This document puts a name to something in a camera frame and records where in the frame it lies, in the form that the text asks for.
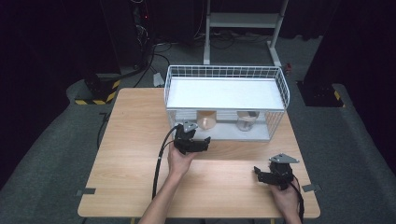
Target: human hand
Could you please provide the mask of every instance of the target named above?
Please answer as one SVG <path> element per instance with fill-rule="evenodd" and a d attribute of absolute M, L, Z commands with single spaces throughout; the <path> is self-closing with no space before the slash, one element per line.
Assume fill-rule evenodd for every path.
<path fill-rule="evenodd" d="M 175 148 L 173 143 L 170 144 L 168 153 L 169 175 L 181 178 L 189 171 L 191 162 L 196 155 L 198 155 L 197 152 L 183 155 Z"/>
<path fill-rule="evenodd" d="M 291 181 L 291 184 L 297 189 L 300 188 L 295 178 Z M 274 195 L 276 207 L 279 209 L 280 213 L 282 213 L 286 223 L 301 223 L 298 215 L 299 199 L 296 190 L 292 186 L 284 190 L 281 190 L 280 186 L 275 185 L 269 185 L 269 188 Z"/>

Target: human arm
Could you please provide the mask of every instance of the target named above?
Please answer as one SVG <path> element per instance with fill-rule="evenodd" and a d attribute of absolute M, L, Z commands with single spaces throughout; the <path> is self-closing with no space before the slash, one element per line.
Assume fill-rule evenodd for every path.
<path fill-rule="evenodd" d="M 163 186 L 149 204 L 146 212 L 139 221 L 139 224 L 163 224 L 183 176 L 189 171 L 196 152 L 188 155 L 181 154 L 170 144 L 168 153 L 169 175 L 166 177 Z"/>
<path fill-rule="evenodd" d="M 297 180 L 294 178 L 291 182 L 296 188 L 299 188 Z M 285 218 L 287 224 L 301 224 L 299 217 L 299 199 L 296 190 L 289 186 L 287 189 L 281 190 L 279 186 L 269 185 L 273 192 L 276 207 L 279 209 L 282 217 Z"/>

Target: person's left hand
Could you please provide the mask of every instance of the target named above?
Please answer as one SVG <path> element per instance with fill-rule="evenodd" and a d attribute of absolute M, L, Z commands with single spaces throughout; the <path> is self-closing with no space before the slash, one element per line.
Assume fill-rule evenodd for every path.
<path fill-rule="evenodd" d="M 182 177 L 189 171 L 191 162 L 197 154 L 197 152 L 192 152 L 183 155 L 175 148 L 173 143 L 170 144 L 168 153 L 169 175 Z"/>

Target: table top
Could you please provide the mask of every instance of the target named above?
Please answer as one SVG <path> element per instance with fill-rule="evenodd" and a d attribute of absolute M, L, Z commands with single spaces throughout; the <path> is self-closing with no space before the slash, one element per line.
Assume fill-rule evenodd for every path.
<path fill-rule="evenodd" d="M 114 104 L 78 214 L 82 217 L 141 217 L 151 201 L 158 153 L 171 129 L 162 88 L 121 89 Z M 271 191 L 253 167 L 269 172 L 270 157 L 285 153 L 300 185 L 310 180 L 288 114 L 270 142 L 211 141 L 195 157 L 172 202 L 168 217 L 281 217 Z M 168 174 L 167 149 L 158 189 Z M 314 191 L 304 192 L 304 217 L 320 215 Z"/>

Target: gray floor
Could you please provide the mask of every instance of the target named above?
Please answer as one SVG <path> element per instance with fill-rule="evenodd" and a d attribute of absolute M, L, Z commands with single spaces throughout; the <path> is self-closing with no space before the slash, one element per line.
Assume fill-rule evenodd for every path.
<path fill-rule="evenodd" d="M 212 64 L 272 65 L 263 41 L 246 37 L 227 49 L 227 41 L 213 41 Z M 396 223 L 396 178 L 366 132 L 347 90 L 334 87 L 346 107 L 307 107 L 295 84 L 303 80 L 320 39 L 278 39 L 280 61 L 291 63 L 288 113 L 311 181 L 317 192 L 321 215 L 305 223 Z M 156 48 L 171 64 L 202 64 L 202 42 L 195 47 L 163 45 Z M 165 78 L 167 62 L 156 56 L 152 67 Z M 138 88 L 153 87 L 148 71 Z M 132 88 L 140 75 L 125 78 L 121 88 Z M 75 105 L 82 80 L 67 95 L 70 106 L 44 131 L 23 158 L 0 193 L 0 222 L 14 223 L 131 223 L 130 218 L 88 218 L 77 214 L 97 152 L 103 115 L 111 105 Z M 168 223 L 200 223 L 196 219 L 170 219 Z M 206 223 L 269 223 L 269 220 L 208 219 Z"/>

